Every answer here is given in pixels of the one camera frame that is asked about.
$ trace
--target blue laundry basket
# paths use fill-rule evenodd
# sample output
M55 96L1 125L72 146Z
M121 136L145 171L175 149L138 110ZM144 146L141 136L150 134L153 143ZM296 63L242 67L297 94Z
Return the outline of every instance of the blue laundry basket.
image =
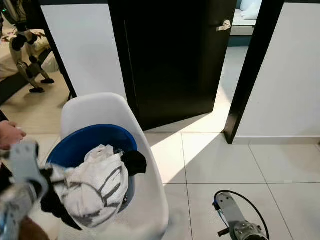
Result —
M87 126L67 136L51 152L47 162L64 168L75 168L82 164L85 156L95 147L111 145L114 150L124 152L136 151L137 144L134 137L124 128L111 124ZM124 210L135 194L135 179L129 177L127 199L123 202L119 212Z

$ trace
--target white plastic chair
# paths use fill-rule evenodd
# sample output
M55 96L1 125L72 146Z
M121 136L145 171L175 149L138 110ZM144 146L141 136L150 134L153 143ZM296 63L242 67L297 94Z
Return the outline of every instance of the white plastic chair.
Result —
M129 131L138 151L146 158L146 174L135 176L135 193L131 203L102 235L92 237L62 223L58 239L161 239L169 219L164 187L147 139L124 98L114 93L97 93L70 100L62 110L61 139L96 124L113 124Z

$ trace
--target door frame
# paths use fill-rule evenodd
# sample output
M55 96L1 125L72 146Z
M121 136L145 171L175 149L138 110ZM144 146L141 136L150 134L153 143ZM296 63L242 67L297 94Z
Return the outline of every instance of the door frame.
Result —
M234 141L285 2L310 3L320 2L320 0L262 0L223 131L228 144Z

